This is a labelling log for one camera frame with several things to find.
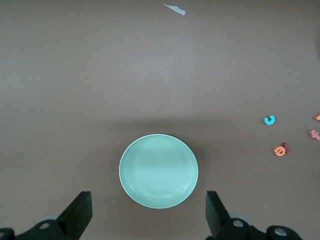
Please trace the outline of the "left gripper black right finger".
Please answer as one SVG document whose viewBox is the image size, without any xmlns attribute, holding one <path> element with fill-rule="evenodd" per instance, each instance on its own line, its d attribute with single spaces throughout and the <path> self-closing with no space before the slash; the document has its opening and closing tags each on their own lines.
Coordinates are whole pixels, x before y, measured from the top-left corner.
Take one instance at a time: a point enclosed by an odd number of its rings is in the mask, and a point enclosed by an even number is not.
<svg viewBox="0 0 320 240">
<path fill-rule="evenodd" d="M 205 217 L 211 235 L 208 240 L 300 240 L 291 228 L 272 225 L 262 232 L 238 217 L 231 217 L 216 191 L 206 192 Z"/>
</svg>

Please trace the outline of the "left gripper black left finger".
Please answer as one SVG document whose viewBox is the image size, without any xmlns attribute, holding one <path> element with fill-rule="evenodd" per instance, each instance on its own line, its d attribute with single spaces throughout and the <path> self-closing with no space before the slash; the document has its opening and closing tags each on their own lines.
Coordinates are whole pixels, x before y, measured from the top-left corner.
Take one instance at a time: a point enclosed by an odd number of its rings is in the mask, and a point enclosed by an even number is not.
<svg viewBox="0 0 320 240">
<path fill-rule="evenodd" d="M 92 193 L 82 191 L 57 219 L 43 220 L 19 235 L 16 235 L 12 228 L 1 228 L 0 238 L 2 240 L 78 240 L 92 216 Z"/>
</svg>

